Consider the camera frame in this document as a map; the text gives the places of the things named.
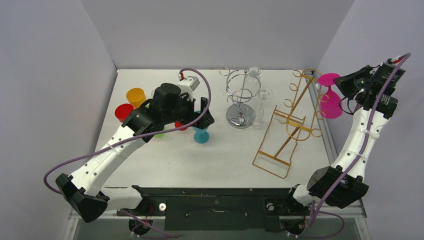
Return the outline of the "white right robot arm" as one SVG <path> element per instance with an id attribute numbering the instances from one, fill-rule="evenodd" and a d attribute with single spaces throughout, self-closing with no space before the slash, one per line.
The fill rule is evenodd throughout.
<path id="1" fill-rule="evenodd" d="M 312 202 L 343 209 L 367 193 L 369 186 L 364 177 L 368 158 L 397 108 L 398 100 L 392 94 L 404 73 L 400 60 L 389 59 L 346 76 L 329 73 L 323 77 L 334 83 L 344 97 L 355 100 L 359 108 L 353 113 L 350 132 L 336 160 L 317 169 L 308 184 L 292 187 L 282 199 L 287 213 L 305 210 Z"/>

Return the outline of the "blue plastic wine glass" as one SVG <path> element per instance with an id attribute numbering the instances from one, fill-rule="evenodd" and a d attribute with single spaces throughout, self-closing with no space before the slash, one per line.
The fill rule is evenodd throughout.
<path id="1" fill-rule="evenodd" d="M 210 139 L 210 135 L 208 133 L 208 128 L 198 128 L 197 125 L 198 124 L 202 124 L 202 120 L 199 120 L 193 127 L 192 129 L 194 130 L 194 135 L 193 135 L 193 139 L 196 143 L 198 144 L 205 144 L 209 141 Z"/>

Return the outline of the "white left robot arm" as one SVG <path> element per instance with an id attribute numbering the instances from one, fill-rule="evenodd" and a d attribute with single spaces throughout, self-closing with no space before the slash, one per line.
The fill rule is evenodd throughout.
<path id="1" fill-rule="evenodd" d="M 153 98 L 128 114 L 103 149 L 71 174 L 62 173 L 56 178 L 59 192 L 86 223 L 109 210 L 145 214 L 149 201 L 134 186 L 104 184 L 132 153 L 161 134 L 164 126 L 179 122 L 183 127 L 205 129 L 213 124 L 209 97 L 201 97 L 200 112 L 195 111 L 195 101 L 190 89 L 183 90 L 180 84 L 161 84 Z"/>

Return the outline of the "red plastic wine glass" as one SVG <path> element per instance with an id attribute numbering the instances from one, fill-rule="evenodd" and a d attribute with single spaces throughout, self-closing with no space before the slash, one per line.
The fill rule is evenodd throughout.
<path id="1" fill-rule="evenodd" d="M 114 115 L 120 123 L 123 123 L 133 110 L 134 107 L 130 103 L 123 103 L 115 109 Z"/>

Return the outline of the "yellow plastic wine glass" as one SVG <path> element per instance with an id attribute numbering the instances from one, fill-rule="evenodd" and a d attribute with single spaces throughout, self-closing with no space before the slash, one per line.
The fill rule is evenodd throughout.
<path id="1" fill-rule="evenodd" d="M 146 94 L 142 88 L 132 88 L 126 93 L 127 101 L 135 108 L 139 108 L 146 100 Z"/>

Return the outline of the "pink plastic wine glass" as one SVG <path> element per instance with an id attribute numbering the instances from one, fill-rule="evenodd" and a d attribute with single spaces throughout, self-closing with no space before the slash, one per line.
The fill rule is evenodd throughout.
<path id="1" fill-rule="evenodd" d="M 317 80 L 321 86 L 327 87 L 327 91 L 319 98 L 320 113 L 325 119 L 336 119 L 343 114 L 342 109 L 339 107 L 341 98 L 332 90 L 332 86 L 335 85 L 335 79 L 338 77 L 340 75 L 337 73 L 325 73 Z"/>

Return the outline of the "green plastic wine glass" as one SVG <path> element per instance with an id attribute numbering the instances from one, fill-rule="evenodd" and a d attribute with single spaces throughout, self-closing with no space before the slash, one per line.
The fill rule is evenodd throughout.
<path id="1" fill-rule="evenodd" d="M 165 135 L 164 132 L 160 133 L 160 134 L 155 134 L 154 137 L 155 138 L 162 138 Z"/>

